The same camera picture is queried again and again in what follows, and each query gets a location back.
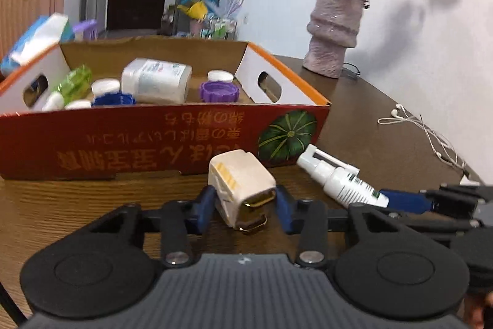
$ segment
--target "wooden tabletop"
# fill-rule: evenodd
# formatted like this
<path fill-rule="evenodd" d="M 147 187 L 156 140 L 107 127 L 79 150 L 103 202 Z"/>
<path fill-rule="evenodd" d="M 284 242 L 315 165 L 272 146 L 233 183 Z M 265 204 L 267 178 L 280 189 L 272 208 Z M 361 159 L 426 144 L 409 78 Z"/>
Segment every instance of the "wooden tabletop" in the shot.
<path fill-rule="evenodd" d="M 358 79 L 327 79 L 301 69 L 301 62 L 281 58 L 301 77 L 332 101 L 329 118 L 317 146 L 361 169 L 360 177 L 377 189 L 417 191 L 458 183 L 460 174 L 433 154 L 425 134 L 412 124 L 379 126 L 395 101 Z M 271 170 L 296 198 L 318 198 L 338 208 L 297 166 Z M 173 199 L 193 199 L 206 185 L 206 175 L 149 178 L 122 176 L 112 181 L 0 181 L 0 281 L 26 314 L 30 314 L 19 287 L 23 263 L 37 250 L 124 203 L 158 208 Z M 342 234 L 330 234 L 332 250 L 344 248 Z M 201 246 L 214 253 L 289 253 L 297 236 L 284 235 L 275 217 L 268 229 L 251 236 L 228 229 L 216 214 Z M 146 238 L 145 250 L 159 255 L 157 235 Z M 0 308 L 0 327 L 15 325 Z"/>

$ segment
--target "purple bottle cap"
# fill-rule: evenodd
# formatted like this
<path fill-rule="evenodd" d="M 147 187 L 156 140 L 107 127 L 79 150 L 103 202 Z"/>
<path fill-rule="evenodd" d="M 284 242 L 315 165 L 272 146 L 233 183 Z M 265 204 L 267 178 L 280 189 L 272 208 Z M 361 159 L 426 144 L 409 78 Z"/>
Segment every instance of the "purple bottle cap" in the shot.
<path fill-rule="evenodd" d="M 233 83 L 207 81 L 200 85 L 199 95 L 204 102 L 236 102 L 240 89 Z"/>

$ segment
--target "human hand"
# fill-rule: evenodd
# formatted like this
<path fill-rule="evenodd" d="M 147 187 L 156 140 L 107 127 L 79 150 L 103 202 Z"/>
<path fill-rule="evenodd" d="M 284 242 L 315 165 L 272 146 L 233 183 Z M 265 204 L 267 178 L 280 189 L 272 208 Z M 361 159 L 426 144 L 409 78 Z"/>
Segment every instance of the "human hand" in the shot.
<path fill-rule="evenodd" d="M 493 307 L 493 293 L 483 295 L 467 295 L 464 299 L 464 322 L 473 329 L 483 329 L 483 313 L 486 307 Z"/>

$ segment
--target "green pumpkin illustration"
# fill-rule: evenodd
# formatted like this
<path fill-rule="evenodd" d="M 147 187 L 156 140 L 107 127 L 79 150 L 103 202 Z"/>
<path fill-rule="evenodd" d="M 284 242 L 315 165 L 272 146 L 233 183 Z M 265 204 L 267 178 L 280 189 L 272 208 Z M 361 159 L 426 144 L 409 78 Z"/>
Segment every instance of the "green pumpkin illustration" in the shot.
<path fill-rule="evenodd" d="M 316 130 L 316 118 L 306 110 L 293 110 L 272 122 L 258 138 L 258 158 L 280 163 L 297 158 Z"/>

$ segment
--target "red cardboard box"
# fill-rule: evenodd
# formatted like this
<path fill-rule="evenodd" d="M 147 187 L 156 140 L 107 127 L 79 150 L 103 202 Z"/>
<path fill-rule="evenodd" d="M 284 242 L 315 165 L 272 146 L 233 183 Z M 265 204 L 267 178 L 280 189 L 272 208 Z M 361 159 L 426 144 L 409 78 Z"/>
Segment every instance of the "red cardboard box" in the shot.
<path fill-rule="evenodd" d="M 192 66 L 186 103 L 39 112 L 70 69 L 85 64 L 93 80 L 120 78 L 136 57 Z M 235 75 L 238 103 L 200 102 L 198 86 L 213 69 Z M 29 108 L 25 91 L 40 76 L 49 88 Z M 326 98 L 252 43 L 144 37 L 55 45 L 0 84 L 0 175 L 198 174 L 208 171 L 214 155 L 238 148 L 266 166 L 293 164 L 317 140 L 329 108 Z"/>

